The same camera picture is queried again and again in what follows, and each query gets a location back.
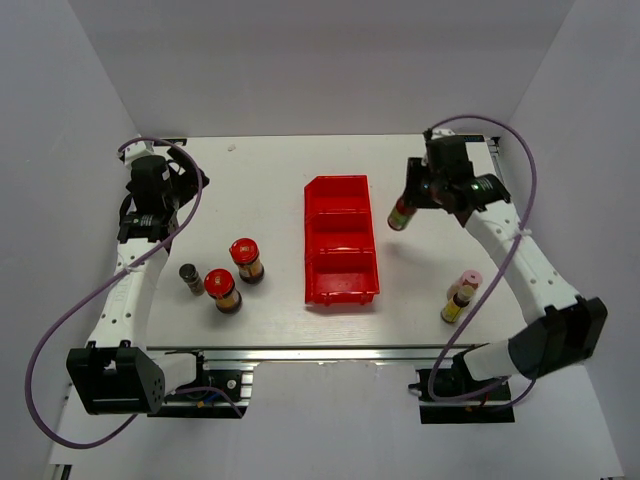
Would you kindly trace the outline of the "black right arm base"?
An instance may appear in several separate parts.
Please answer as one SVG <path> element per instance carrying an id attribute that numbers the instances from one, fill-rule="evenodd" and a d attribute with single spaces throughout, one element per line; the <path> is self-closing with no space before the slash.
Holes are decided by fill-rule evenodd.
<path id="1" fill-rule="evenodd" d="M 423 425 L 480 425 L 515 422 L 511 389 L 507 381 L 492 390 L 492 380 L 465 384 L 453 368 L 436 372 L 433 392 L 428 392 L 431 368 L 416 371 L 416 381 L 408 392 L 418 398 L 420 421 Z"/>

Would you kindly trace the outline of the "pink-lidded spice jar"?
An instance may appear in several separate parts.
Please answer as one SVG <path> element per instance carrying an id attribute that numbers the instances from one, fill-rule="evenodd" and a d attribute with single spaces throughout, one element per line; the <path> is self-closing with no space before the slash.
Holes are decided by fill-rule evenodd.
<path id="1" fill-rule="evenodd" d="M 447 289 L 446 297 L 451 299 L 462 286 L 470 286 L 476 291 L 483 283 L 483 277 L 476 270 L 465 270 Z"/>

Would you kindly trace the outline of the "small dark pepper shaker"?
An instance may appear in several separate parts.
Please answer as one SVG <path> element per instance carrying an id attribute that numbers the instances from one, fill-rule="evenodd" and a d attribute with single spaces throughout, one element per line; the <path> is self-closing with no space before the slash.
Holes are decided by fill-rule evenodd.
<path id="1" fill-rule="evenodd" d="M 193 264 L 185 263 L 181 265 L 178 273 L 194 296 L 200 296 L 205 293 L 204 283 Z"/>

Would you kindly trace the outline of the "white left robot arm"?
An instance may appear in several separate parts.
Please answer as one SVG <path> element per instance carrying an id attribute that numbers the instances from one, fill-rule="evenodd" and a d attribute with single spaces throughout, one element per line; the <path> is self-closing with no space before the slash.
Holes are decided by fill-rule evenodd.
<path id="1" fill-rule="evenodd" d="M 170 142 L 126 146 L 121 159 L 130 172 L 119 212 L 116 280 L 87 344 L 70 350 L 66 367 L 85 410 L 92 415 L 156 414 L 166 396 L 180 389 L 199 399 L 211 374 L 192 352 L 152 357 L 146 331 L 156 286 L 176 233 L 179 210 L 198 198 L 209 180 L 187 153 Z"/>

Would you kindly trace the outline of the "aluminium front rail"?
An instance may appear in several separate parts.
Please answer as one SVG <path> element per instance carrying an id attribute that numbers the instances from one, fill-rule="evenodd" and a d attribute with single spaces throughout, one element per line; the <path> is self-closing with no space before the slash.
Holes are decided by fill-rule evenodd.
<path id="1" fill-rule="evenodd" d="M 149 348 L 151 358 L 178 353 L 196 353 L 204 357 L 209 368 L 249 368 L 264 362 L 276 363 L 336 363 L 364 361 L 376 364 L 406 362 L 432 365 L 442 352 L 441 346 L 405 347 L 282 347 L 282 348 Z"/>

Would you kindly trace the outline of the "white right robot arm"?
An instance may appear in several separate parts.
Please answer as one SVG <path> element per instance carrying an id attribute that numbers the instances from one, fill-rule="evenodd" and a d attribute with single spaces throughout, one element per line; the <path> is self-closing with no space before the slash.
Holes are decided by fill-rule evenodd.
<path id="1" fill-rule="evenodd" d="M 431 375 L 422 392 L 436 402 L 471 400 L 514 375 L 536 381 L 590 358 L 608 315 L 603 301 L 582 296 L 552 266 L 504 184 L 494 174 L 475 173 L 466 136 L 428 129 L 423 137 L 425 155 L 407 163 L 404 203 L 453 215 L 498 268 L 475 305 L 505 281 L 526 325 L 507 340 L 454 355 L 444 385 Z"/>

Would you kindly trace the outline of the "red-lidded brown sauce jar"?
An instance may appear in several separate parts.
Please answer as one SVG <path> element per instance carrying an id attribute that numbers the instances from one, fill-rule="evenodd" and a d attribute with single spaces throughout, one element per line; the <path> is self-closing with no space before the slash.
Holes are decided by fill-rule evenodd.
<path id="1" fill-rule="evenodd" d="M 259 247 L 253 239 L 237 239 L 230 246 L 229 253 L 242 281 L 248 284 L 257 284 L 262 281 L 265 273 L 264 266 L 260 259 Z"/>

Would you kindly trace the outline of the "red plastic divided bin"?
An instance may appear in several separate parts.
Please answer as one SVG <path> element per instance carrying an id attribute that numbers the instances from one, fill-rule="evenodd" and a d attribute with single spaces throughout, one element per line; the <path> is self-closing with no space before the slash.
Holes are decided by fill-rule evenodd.
<path id="1" fill-rule="evenodd" d="M 317 176 L 304 187 L 305 302 L 366 305 L 380 293 L 365 175 Z"/>

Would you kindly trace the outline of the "green-label red sauce bottle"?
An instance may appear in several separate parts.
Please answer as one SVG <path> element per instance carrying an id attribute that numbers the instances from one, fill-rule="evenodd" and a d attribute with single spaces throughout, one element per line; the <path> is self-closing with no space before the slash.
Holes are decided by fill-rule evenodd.
<path id="1" fill-rule="evenodd" d="M 416 207 L 407 204 L 403 197 L 399 197 L 387 217 L 387 224 L 394 231 L 403 231 L 416 212 Z"/>

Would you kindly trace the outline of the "yellow-label brown sauce bottle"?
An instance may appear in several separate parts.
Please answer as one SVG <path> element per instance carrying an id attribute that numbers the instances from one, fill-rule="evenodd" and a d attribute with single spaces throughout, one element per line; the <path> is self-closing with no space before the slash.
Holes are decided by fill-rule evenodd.
<path id="1" fill-rule="evenodd" d="M 441 310 L 441 319 L 446 323 L 455 323 L 474 296 L 475 289 L 471 285 L 461 286 Z"/>

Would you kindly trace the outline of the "aluminium right side rail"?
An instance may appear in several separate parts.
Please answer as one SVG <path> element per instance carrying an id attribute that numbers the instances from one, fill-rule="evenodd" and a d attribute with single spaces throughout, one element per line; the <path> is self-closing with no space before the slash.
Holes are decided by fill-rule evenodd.
<path id="1" fill-rule="evenodd" d="M 509 191 L 507 182 L 505 180 L 504 172 L 503 172 L 503 162 L 502 162 L 502 155 L 501 155 L 501 149 L 500 149 L 500 138 L 489 137 L 486 140 L 486 143 L 487 143 L 489 154 L 492 160 L 494 174 L 500 180 L 502 185 L 506 188 L 507 193 L 511 194 L 511 192 Z M 517 224 L 517 221 L 518 221 L 517 211 L 513 203 L 513 197 L 510 197 L 510 200 L 508 202 L 492 203 L 489 206 L 489 212 L 495 217 L 500 215 L 501 216 L 500 222 L 505 225 L 514 226 Z"/>

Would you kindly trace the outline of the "aluminium rail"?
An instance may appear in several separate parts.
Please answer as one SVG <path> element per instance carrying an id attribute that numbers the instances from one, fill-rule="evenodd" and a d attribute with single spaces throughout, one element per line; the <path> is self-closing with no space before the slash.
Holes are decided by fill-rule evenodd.
<path id="1" fill-rule="evenodd" d="M 376 364 L 406 362 L 432 365 L 442 352 L 441 346 L 405 347 L 282 347 L 282 348 L 149 348 L 151 358 L 178 353 L 196 353 L 204 357 L 209 368 L 249 368 L 264 362 L 276 363 L 336 363 L 364 361 Z"/>
<path id="2" fill-rule="evenodd" d="M 501 155 L 501 149 L 500 149 L 500 138 L 489 137 L 486 140 L 486 143 L 487 143 L 489 154 L 492 160 L 494 174 L 500 180 L 502 185 L 506 188 L 507 193 L 511 194 L 511 192 L 509 191 L 507 182 L 505 180 L 504 172 L 503 172 L 503 162 L 502 162 L 502 155 Z M 489 206 L 489 212 L 495 217 L 500 215 L 501 216 L 500 222 L 505 225 L 514 226 L 517 224 L 517 221 L 518 221 L 517 211 L 513 203 L 513 197 L 510 197 L 510 200 L 508 202 L 492 203 Z"/>

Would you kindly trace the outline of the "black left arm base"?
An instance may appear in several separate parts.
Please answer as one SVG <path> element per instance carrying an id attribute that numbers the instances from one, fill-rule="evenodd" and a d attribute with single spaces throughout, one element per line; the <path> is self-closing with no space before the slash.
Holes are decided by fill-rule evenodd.
<path id="1" fill-rule="evenodd" d="M 150 418 L 239 420 L 249 406 L 255 363 L 213 356 L 213 351 L 196 355 L 196 377 L 165 397 L 159 411 Z"/>

